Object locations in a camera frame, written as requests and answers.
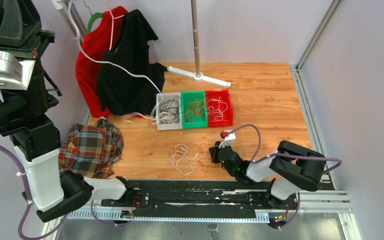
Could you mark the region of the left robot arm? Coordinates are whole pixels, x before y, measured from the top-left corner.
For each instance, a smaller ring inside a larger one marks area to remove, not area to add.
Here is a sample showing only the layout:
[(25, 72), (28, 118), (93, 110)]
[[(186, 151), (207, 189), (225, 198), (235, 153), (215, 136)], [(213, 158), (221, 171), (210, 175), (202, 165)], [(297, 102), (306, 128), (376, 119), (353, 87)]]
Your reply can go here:
[(46, 223), (74, 212), (86, 203), (115, 200), (129, 206), (133, 193), (121, 177), (92, 179), (59, 170), (61, 137), (47, 117), (58, 100), (47, 89), (52, 79), (41, 57), (55, 39), (42, 29), (30, 0), (0, 0), (0, 136), (9, 137), (18, 166), (23, 197)]

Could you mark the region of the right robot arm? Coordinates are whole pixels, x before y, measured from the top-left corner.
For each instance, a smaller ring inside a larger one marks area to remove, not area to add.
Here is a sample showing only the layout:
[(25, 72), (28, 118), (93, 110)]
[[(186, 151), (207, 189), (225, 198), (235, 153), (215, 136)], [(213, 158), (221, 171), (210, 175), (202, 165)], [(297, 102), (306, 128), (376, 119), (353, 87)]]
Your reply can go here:
[(327, 158), (309, 148), (283, 140), (277, 149), (258, 160), (244, 160), (231, 146), (216, 141), (209, 149), (211, 162), (220, 164), (236, 181), (253, 185), (275, 177), (262, 197), (262, 204), (277, 209), (290, 195), (305, 190), (315, 192), (325, 173)]

